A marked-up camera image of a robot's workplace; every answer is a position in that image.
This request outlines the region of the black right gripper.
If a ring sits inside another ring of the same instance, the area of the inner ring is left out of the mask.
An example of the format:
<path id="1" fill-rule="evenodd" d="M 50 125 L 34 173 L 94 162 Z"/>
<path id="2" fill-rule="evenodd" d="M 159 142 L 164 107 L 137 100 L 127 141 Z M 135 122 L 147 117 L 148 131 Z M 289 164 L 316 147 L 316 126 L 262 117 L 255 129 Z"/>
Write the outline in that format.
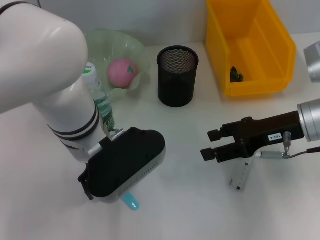
<path id="1" fill-rule="evenodd" d="M 217 160 L 219 163 L 237 159 L 250 158 L 257 150 L 284 142 L 284 133 L 291 133 L 292 140 L 305 137 L 297 111 L 256 120 L 246 117 L 240 121 L 224 124 L 220 130 L 215 129 L 207 133 L 211 142 L 221 138 L 233 137 L 235 143 L 206 148 L 200 151 L 205 162 Z"/>

